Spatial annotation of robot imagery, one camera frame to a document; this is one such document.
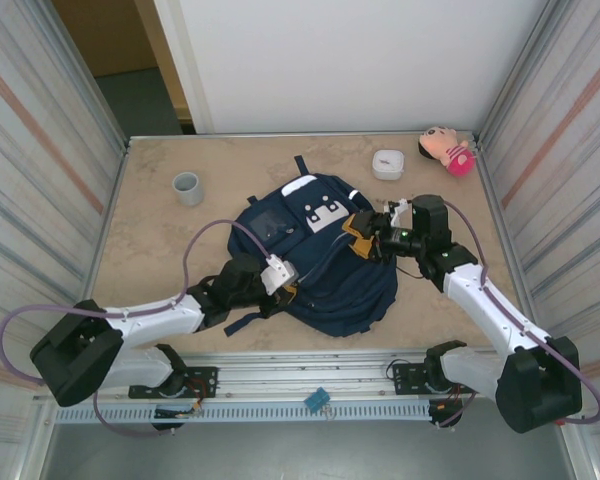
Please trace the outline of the navy blue backpack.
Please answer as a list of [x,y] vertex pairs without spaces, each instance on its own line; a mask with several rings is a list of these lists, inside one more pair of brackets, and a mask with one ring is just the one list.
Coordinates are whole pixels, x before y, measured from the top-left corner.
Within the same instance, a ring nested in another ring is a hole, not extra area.
[[396,263],[374,263],[352,249],[343,229],[353,214],[367,212],[367,198],[335,175],[310,172],[296,156],[299,175],[248,207],[232,227],[231,256],[266,254],[288,261],[298,273],[289,315],[331,337],[364,333],[395,302]]

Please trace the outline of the white square container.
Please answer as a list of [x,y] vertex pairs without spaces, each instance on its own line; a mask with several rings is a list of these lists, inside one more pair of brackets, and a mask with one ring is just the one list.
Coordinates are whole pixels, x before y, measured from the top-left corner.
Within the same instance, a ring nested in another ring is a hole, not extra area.
[[404,172],[405,156],[399,150],[378,150],[372,158],[373,176],[382,181],[399,180]]

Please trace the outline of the pink plush doll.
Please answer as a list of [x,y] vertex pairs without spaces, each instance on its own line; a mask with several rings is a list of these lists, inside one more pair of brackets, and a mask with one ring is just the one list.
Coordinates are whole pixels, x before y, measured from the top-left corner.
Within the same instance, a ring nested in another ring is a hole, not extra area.
[[460,141],[454,129],[434,126],[418,140],[422,156],[438,161],[454,177],[464,177],[474,168],[476,159],[466,140]]

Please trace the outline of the blue binder clip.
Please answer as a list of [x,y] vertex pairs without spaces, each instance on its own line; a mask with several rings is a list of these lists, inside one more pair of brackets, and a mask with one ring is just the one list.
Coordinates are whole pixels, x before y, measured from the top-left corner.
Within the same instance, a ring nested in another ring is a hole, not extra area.
[[317,388],[305,400],[304,405],[311,415],[323,415],[327,420],[334,417],[329,393],[322,387]]

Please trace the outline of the grey plastic cup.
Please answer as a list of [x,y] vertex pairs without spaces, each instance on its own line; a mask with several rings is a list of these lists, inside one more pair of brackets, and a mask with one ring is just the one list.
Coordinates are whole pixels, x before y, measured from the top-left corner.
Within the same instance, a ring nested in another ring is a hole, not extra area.
[[203,187],[199,177],[193,172],[182,172],[176,175],[172,187],[182,205],[194,207],[204,200]]

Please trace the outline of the small base circuit board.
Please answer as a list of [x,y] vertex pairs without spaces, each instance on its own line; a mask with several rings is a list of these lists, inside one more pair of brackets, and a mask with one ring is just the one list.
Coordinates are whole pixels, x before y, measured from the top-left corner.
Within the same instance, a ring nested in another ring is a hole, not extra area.
[[463,404],[460,400],[432,399],[429,401],[429,422],[434,426],[449,428],[455,426],[461,419]]

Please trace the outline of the brown wooden door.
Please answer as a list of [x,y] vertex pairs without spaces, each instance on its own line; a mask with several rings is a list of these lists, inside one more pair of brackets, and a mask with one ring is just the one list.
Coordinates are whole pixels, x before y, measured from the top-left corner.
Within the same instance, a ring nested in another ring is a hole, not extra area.
[[51,0],[124,134],[194,135],[154,0]]

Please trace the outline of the aluminium table rail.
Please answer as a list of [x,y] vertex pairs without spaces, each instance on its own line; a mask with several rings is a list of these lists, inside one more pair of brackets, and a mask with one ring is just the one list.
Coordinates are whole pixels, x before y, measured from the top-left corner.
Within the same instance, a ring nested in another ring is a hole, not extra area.
[[42,342],[30,359],[61,407],[72,407],[100,390],[158,387],[176,393],[188,367],[217,367],[216,396],[237,383],[253,391],[295,391],[319,381],[366,382],[379,375],[368,354],[313,352],[204,354],[183,358],[169,345],[124,350],[119,345],[55,347]]

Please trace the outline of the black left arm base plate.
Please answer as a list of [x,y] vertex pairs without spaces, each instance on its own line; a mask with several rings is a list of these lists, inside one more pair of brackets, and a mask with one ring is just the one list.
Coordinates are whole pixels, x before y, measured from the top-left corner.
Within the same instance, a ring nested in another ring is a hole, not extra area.
[[217,367],[188,367],[183,386],[176,393],[166,393],[158,387],[133,385],[128,389],[131,399],[206,399],[216,396]]

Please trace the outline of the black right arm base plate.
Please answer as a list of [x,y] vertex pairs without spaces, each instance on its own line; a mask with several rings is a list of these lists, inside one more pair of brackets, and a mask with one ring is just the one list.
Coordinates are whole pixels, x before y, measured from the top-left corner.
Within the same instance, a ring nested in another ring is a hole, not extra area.
[[393,383],[396,395],[448,395],[457,392],[464,395],[472,393],[469,387],[449,382],[444,386],[435,387],[430,382],[429,374],[423,363],[401,360],[391,362],[385,375]]

